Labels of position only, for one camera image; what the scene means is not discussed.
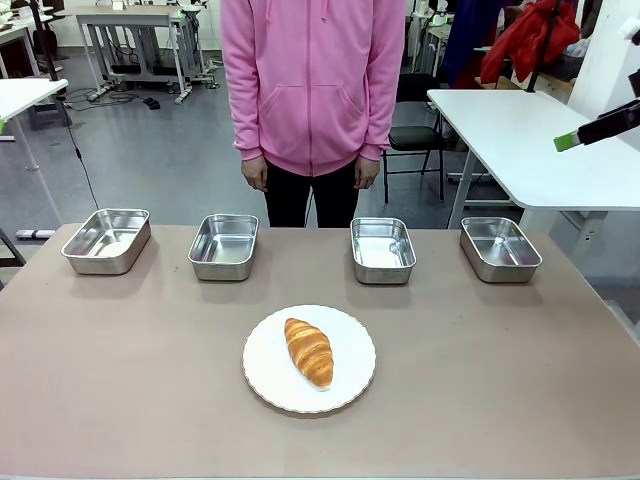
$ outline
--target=person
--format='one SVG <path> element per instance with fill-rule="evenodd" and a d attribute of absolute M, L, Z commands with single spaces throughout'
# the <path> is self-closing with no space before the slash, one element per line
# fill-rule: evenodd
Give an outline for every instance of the person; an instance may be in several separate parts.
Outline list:
<path fill-rule="evenodd" d="M 348 227 L 388 148 L 406 2 L 222 0 L 234 146 L 272 227 Z"/>

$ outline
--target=stainless steel container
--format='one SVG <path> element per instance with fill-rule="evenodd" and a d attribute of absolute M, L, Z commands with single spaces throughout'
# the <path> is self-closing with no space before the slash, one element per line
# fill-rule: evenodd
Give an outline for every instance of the stainless steel container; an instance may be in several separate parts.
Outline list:
<path fill-rule="evenodd" d="M 146 210 L 98 210 L 62 249 L 73 269 L 86 275 L 122 275 L 131 270 L 151 237 Z"/>
<path fill-rule="evenodd" d="M 361 283 L 402 285 L 416 264 L 407 226 L 395 218 L 356 218 L 351 222 L 356 278 Z"/>
<path fill-rule="evenodd" d="M 480 280 L 525 283 L 542 264 L 542 257 L 507 218 L 465 218 L 460 245 Z"/>
<path fill-rule="evenodd" d="M 189 250 L 200 280 L 241 281 L 251 273 L 258 219 L 251 215 L 211 215 L 204 219 Z"/>

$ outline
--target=pink hoodie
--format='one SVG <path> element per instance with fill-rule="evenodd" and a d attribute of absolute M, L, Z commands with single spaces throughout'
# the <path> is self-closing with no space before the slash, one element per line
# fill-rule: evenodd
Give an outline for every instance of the pink hoodie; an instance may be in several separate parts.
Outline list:
<path fill-rule="evenodd" d="M 243 160 L 318 176 L 388 148 L 405 0 L 222 0 Z"/>

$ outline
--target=person's left hand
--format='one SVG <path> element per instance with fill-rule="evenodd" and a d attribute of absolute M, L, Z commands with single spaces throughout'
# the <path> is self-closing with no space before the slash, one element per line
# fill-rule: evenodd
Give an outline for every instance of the person's left hand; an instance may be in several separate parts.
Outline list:
<path fill-rule="evenodd" d="M 366 190 L 380 173 L 380 162 L 374 162 L 368 158 L 358 156 L 356 160 L 356 184 L 353 188 Z"/>

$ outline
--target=red cloth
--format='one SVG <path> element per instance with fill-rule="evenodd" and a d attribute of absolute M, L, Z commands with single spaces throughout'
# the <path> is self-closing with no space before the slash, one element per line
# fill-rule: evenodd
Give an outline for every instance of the red cloth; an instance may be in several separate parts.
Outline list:
<path fill-rule="evenodd" d="M 525 7 L 524 13 L 502 34 L 482 61 L 482 83 L 498 81 L 505 55 L 513 59 L 518 81 L 524 81 L 533 72 L 547 35 L 549 17 L 555 3 L 556 0 L 539 0 Z M 560 5 L 560 15 L 551 34 L 544 63 L 555 60 L 569 45 L 579 39 L 580 29 L 576 25 L 573 8 L 563 3 Z"/>

